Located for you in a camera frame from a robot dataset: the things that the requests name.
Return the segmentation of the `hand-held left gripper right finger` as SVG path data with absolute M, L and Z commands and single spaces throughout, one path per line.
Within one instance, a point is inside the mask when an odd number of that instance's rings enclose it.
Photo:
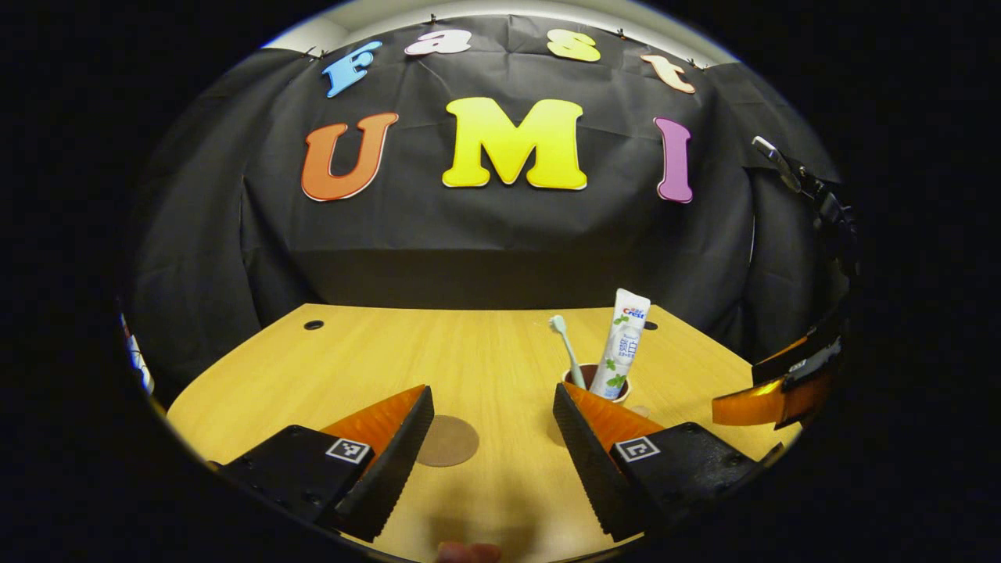
M 555 387 L 553 415 L 591 509 L 615 541 L 704 513 L 764 470 L 703 425 L 666 428 L 571 382 Z

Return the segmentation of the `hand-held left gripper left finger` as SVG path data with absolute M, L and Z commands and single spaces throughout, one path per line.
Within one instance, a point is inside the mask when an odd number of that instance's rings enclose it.
M 297 520 L 371 542 L 382 534 L 435 417 L 416 385 L 322 430 L 287 425 L 215 470 Z

